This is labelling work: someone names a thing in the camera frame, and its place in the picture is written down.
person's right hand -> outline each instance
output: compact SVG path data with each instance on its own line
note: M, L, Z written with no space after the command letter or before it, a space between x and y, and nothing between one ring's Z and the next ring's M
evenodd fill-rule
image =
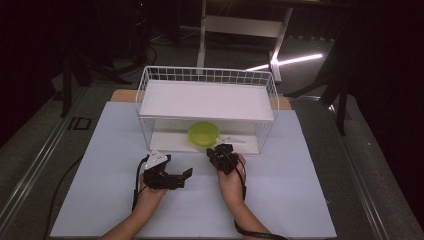
M241 154L238 154L240 162L243 165L246 164L246 160ZM243 170L243 165L241 163L237 164L237 169L239 170L241 176L243 177L243 181L246 179L245 172ZM219 189L221 191L222 199L225 204L231 208L233 205L239 205L243 203L243 189L242 183L240 181L240 177L234 169L230 174L225 175L223 171L217 171L218 181L219 181Z

white paper sheet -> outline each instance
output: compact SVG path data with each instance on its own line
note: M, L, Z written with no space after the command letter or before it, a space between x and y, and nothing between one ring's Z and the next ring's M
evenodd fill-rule
M193 168L185 188L168 191L138 237L239 238L206 154L172 155L166 171ZM136 167L148 154L133 103L108 102L51 231L98 237L131 212ZM336 237L294 111L280 111L259 156L247 156L246 202L262 223L288 238Z

metal frame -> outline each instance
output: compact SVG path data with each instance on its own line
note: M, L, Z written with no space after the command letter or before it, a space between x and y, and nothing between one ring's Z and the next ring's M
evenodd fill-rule
M200 47L197 57L197 67L203 68L205 63L206 46L205 35L208 32L221 32L221 33L234 33L261 37L276 38L275 47L270 52L270 66L276 84L281 83L281 74L279 66L277 65L277 56L280 52L283 43L284 35L286 34L287 27L293 8L286 10L286 15L283 22L253 20L243 18L232 18L222 16L210 16L206 14L206 0L202 2L202 18L200 24Z
M274 119L277 118L279 98L275 80L270 72L246 71L239 69L221 69L221 68L191 68L191 67L169 67L169 66L147 66L138 86L136 102L142 103L144 92L148 87L149 80L165 81L185 81L185 82L205 82L219 84L239 84L265 86L270 106L273 110ZM143 118L139 116L141 127L143 129L144 140L149 147L155 126L155 118ZM268 134L273 126L268 122L255 123L255 131L258 139L258 148L261 151L265 145Z
M5 206L1 210L0 239L3 239L3 237L6 235L10 224L15 219L16 214L30 193L45 165L50 160L50 156L54 152L56 145L60 141L63 133L66 131L66 127L71 122L72 114L86 93L87 88L85 87L81 87L77 90L73 99L74 104L72 104L67 114L59 120L53 132L50 134L44 146L38 153L37 157L34 159L27 172L22 176L9 199L7 200Z

metal stand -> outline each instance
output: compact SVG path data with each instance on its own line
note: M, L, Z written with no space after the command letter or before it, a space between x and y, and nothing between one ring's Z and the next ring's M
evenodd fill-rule
M276 38L275 47L270 52L270 66L276 84L281 83L280 69L277 65L277 56L280 52L293 8L286 10L283 22L253 20L244 18L222 17L206 15L206 0L202 3L202 19L200 26L200 48L197 57L197 67L204 67L205 62L205 34L209 32L243 34L259 37Z

forearm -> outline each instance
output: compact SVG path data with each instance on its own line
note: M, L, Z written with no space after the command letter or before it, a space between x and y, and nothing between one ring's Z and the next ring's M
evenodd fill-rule
M240 228L251 232L270 233L270 231L256 218L256 216L250 211L249 207L242 202L238 204L227 205L234 220ZM243 236L244 239L258 240L259 238Z
M131 240L143 228L148 220L149 219L143 217L143 215L131 214L100 239Z

